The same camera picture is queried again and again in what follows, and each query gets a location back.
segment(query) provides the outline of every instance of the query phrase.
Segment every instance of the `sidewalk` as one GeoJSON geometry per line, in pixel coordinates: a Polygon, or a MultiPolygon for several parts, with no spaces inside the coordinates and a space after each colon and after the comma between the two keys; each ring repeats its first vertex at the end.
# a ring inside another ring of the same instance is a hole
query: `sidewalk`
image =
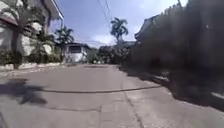
{"type": "Polygon", "coordinates": [[[63,64],[58,64],[53,66],[48,65],[48,66],[38,66],[38,67],[26,68],[26,69],[5,70],[5,71],[0,71],[0,77],[17,76],[17,75],[31,73],[31,72],[41,72],[41,71],[46,71],[49,69],[63,68],[63,67],[65,67],[63,64]]]}

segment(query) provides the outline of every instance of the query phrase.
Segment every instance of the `palm tree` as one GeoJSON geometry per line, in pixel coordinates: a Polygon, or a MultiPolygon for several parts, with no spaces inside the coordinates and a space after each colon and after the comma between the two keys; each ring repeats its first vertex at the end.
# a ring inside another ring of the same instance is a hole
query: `palm tree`
{"type": "Polygon", "coordinates": [[[13,5],[9,5],[8,8],[2,9],[0,15],[11,14],[13,19],[15,19],[16,27],[11,27],[13,30],[11,49],[12,51],[18,52],[18,39],[20,34],[24,30],[29,30],[31,33],[35,31],[32,27],[33,23],[39,23],[44,25],[45,17],[42,15],[42,11],[38,7],[31,7],[28,4],[28,0],[21,0],[22,4],[18,5],[18,0],[13,5]]]}
{"type": "Polygon", "coordinates": [[[110,33],[115,36],[117,43],[120,41],[123,42],[122,36],[128,34],[128,29],[125,26],[127,23],[127,20],[119,18],[114,18],[114,20],[111,21],[112,29],[110,33]]]}
{"type": "Polygon", "coordinates": [[[64,26],[62,29],[56,30],[57,35],[56,40],[61,48],[62,54],[65,52],[65,45],[74,42],[74,37],[72,36],[73,30],[64,26]]]}
{"type": "Polygon", "coordinates": [[[34,47],[34,49],[31,52],[31,55],[34,57],[34,61],[36,61],[36,63],[42,62],[43,57],[48,56],[48,53],[46,52],[44,46],[48,45],[51,48],[53,48],[52,40],[53,36],[47,35],[45,31],[42,29],[37,34],[37,40],[31,42],[30,45],[34,47]]]}

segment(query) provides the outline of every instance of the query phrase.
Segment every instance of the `asphalt road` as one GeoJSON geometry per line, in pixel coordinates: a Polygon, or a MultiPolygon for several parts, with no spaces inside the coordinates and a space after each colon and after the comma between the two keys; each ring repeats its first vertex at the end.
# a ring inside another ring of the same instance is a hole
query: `asphalt road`
{"type": "Polygon", "coordinates": [[[175,100],[111,65],[0,78],[0,112],[0,128],[224,127],[223,112],[175,100]]]}

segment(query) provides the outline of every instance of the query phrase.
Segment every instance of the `sky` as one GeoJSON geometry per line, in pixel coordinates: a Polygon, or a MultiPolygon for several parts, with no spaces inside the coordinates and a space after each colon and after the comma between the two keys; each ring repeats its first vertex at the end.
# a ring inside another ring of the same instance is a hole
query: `sky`
{"type": "MultiPolygon", "coordinates": [[[[129,34],[126,41],[134,41],[144,20],[160,14],[178,0],[56,0],[62,14],[64,24],[74,30],[75,42],[86,43],[92,47],[113,45],[115,39],[110,35],[110,21],[113,17],[126,19],[129,34]]],[[[187,0],[180,0],[183,6],[187,0]]],[[[60,21],[51,23],[51,32],[60,28],[60,21]]]]}

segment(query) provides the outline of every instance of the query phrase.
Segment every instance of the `white wall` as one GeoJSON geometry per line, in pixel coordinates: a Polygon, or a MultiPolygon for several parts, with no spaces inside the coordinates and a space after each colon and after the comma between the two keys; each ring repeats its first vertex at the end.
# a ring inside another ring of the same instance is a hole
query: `white wall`
{"type": "MultiPolygon", "coordinates": [[[[15,3],[15,0],[2,0],[0,1],[0,11],[4,8],[8,8],[9,6],[7,4],[13,4],[15,3]]],[[[39,6],[42,8],[43,13],[45,16],[48,17],[47,11],[44,9],[44,7],[41,5],[39,0],[30,0],[31,4],[39,6]]],[[[36,30],[41,30],[41,27],[39,24],[34,23],[33,27],[36,30]]],[[[11,40],[12,40],[12,35],[13,31],[7,28],[3,22],[0,21],[0,48],[6,48],[6,49],[11,49],[11,40]]],[[[30,46],[31,41],[35,41],[30,39],[27,36],[21,35],[20,38],[18,39],[18,50],[23,54],[23,55],[29,55],[31,51],[34,49],[34,47],[30,46]]],[[[48,54],[51,54],[51,47],[45,45],[45,50],[48,54]]]]}
{"type": "Polygon", "coordinates": [[[11,49],[13,32],[0,21],[0,48],[11,49]]]}

